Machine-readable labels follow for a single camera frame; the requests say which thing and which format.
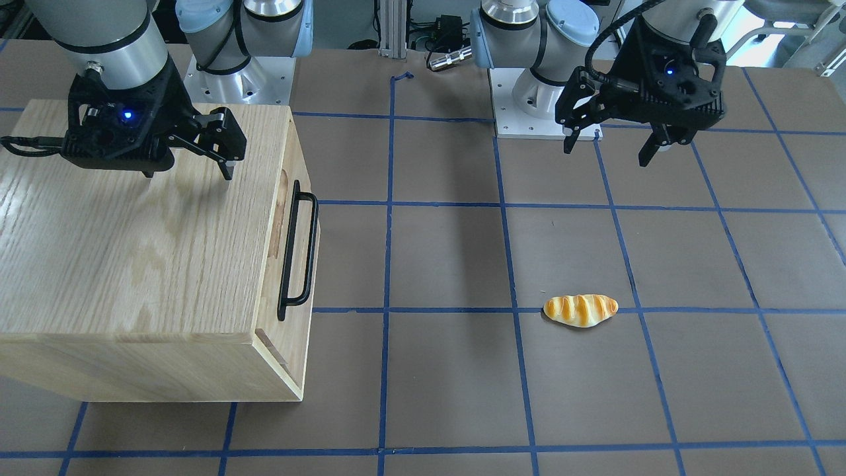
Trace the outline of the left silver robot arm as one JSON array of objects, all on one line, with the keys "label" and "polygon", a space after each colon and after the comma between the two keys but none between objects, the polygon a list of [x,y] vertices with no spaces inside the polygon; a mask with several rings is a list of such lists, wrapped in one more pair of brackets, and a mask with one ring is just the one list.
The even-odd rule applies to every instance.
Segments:
[{"label": "left silver robot arm", "polygon": [[673,144],[688,145],[725,117],[721,37],[741,1],[644,1],[601,29],[581,1],[483,1],[472,13],[479,67],[519,67],[533,88],[552,89],[529,111],[553,118],[571,153],[589,126],[649,124],[638,164]]}]

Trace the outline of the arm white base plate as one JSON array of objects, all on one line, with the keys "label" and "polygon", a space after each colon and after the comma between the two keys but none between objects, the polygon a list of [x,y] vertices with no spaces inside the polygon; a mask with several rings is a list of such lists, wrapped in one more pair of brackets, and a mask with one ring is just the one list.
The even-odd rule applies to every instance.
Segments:
[{"label": "arm white base plate", "polygon": [[253,57],[241,71],[212,75],[188,64],[184,85],[193,102],[288,105],[296,58]]},{"label": "arm white base plate", "polygon": [[499,138],[563,139],[555,106],[564,90],[536,78],[528,67],[489,71],[490,96]]}]

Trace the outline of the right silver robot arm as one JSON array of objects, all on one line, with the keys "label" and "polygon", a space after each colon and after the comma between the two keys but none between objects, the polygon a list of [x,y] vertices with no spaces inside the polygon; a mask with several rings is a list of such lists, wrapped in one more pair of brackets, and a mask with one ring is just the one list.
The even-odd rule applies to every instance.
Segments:
[{"label": "right silver robot arm", "polygon": [[178,1],[179,29],[200,91],[219,106],[194,108],[145,1],[29,1],[76,74],[60,138],[2,138],[22,157],[59,155],[82,169],[169,171],[174,148],[208,157],[232,180],[247,139],[230,104],[272,102],[260,58],[301,58],[313,48],[311,1]]}]

